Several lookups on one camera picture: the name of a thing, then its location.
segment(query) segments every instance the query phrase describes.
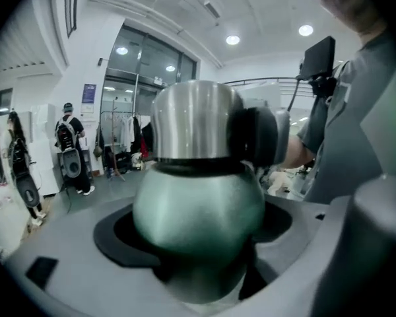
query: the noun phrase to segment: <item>handbag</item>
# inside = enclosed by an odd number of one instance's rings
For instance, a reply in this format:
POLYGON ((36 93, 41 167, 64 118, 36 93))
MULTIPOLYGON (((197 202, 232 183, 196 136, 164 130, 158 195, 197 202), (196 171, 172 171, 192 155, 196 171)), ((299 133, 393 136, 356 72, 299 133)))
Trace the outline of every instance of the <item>handbag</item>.
POLYGON ((94 154, 95 158, 98 160, 99 157, 101 157, 101 155, 103 155, 103 150, 101 149, 101 147, 99 146, 100 144, 100 132, 101 132, 101 124, 98 125, 97 128, 97 140, 95 141, 95 148, 94 151, 92 152, 92 154, 94 154))

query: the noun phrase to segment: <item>railing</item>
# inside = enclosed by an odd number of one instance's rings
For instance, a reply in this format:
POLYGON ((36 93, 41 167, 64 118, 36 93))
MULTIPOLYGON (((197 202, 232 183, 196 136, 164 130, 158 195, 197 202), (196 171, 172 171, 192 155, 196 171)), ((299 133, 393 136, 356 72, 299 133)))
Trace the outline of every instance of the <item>railing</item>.
MULTIPOLYGON (((246 79, 238 81, 230 81, 225 83, 236 90, 247 90, 264 85, 278 85, 282 95, 293 95, 296 88, 296 78, 294 77, 262 77, 259 79, 246 79)), ((298 88, 298 96, 314 97, 312 87, 304 81, 300 82, 298 88)))

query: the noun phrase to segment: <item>gray shirt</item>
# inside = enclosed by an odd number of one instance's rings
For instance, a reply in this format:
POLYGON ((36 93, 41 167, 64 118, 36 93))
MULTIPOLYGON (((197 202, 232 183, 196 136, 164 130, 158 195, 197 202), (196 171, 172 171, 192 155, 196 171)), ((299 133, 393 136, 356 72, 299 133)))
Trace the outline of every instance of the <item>gray shirt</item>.
POLYGON ((396 175, 396 44, 387 32, 343 69, 329 105, 317 98, 299 132, 317 155, 305 200, 330 203, 382 174, 396 175))

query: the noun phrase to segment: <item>gray floor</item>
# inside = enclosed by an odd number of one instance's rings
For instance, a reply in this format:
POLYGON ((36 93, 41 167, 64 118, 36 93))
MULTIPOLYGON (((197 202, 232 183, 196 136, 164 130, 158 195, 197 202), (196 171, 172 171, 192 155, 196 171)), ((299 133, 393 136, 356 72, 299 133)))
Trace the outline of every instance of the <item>gray floor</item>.
POLYGON ((65 191, 56 194, 53 199, 49 220, 53 221, 66 214, 76 213, 93 205, 135 196, 144 175, 145 172, 130 172, 123 175, 125 181, 119 177, 113 177, 111 180, 105 176, 96 177, 94 179, 96 189, 88 196, 77 194, 73 187, 68 189, 69 197, 65 191))

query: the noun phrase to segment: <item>purple poster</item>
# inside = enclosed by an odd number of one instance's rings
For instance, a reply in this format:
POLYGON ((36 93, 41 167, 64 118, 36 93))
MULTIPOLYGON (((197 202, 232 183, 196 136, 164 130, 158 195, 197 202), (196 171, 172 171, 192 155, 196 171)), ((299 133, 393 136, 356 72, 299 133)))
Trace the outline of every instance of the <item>purple poster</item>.
POLYGON ((82 103, 93 104, 95 99, 95 90, 97 89, 97 85, 84 85, 84 92, 82 94, 82 103))

